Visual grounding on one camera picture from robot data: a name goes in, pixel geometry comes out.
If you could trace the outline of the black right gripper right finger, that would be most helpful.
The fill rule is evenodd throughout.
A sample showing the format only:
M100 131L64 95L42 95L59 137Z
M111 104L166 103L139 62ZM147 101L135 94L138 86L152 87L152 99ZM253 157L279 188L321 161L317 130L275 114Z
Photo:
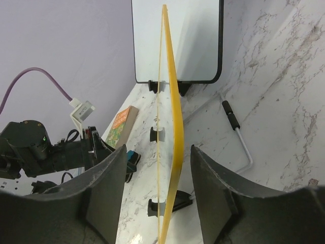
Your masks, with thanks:
M324 187L274 190L196 146L190 165L204 243L324 243Z

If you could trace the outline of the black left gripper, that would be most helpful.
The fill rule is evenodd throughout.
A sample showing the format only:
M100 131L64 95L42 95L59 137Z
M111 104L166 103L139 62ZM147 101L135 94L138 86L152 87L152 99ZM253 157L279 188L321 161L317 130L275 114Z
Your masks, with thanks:
M82 131L77 141L61 140L53 145L45 126L36 120L10 122L1 132L1 177L20 178L68 171L99 164L115 149L99 135L95 126Z

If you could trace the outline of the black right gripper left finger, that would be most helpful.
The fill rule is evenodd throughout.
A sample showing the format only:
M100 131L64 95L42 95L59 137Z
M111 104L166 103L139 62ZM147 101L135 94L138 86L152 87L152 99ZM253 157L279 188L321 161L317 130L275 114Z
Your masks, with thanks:
M43 194L1 191L1 243L115 243L126 164L122 146Z

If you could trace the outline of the blue whiteboard eraser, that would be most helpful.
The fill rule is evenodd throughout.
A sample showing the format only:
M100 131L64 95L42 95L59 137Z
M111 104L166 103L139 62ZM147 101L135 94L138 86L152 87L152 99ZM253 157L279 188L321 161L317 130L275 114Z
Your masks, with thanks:
M141 155L133 150L127 152L127 170L125 176L125 183L129 183L133 174L137 171L137 164L139 163Z

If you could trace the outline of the yellow framed small whiteboard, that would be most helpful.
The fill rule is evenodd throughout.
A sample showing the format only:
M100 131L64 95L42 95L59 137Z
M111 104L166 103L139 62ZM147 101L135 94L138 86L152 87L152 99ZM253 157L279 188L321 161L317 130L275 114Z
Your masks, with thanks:
M166 203L163 216L158 209L158 243L166 243L184 155L184 129L178 92L167 5L162 6L158 81L165 81L157 93L157 130L165 129L165 141L157 142L157 200Z

